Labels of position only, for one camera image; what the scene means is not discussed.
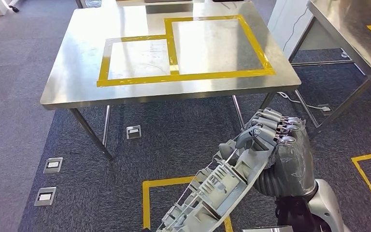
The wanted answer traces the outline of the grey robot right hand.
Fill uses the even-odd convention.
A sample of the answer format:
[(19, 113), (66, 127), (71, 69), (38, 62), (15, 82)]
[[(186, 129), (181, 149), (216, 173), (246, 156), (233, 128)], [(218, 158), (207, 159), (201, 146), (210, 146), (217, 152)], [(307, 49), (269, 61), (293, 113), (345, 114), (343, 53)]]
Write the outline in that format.
[(267, 196), (304, 196), (314, 190), (313, 158), (305, 121), (271, 109), (259, 109), (244, 125), (243, 132), (220, 143), (222, 159), (236, 164), (235, 149), (270, 152), (264, 170), (253, 184)]

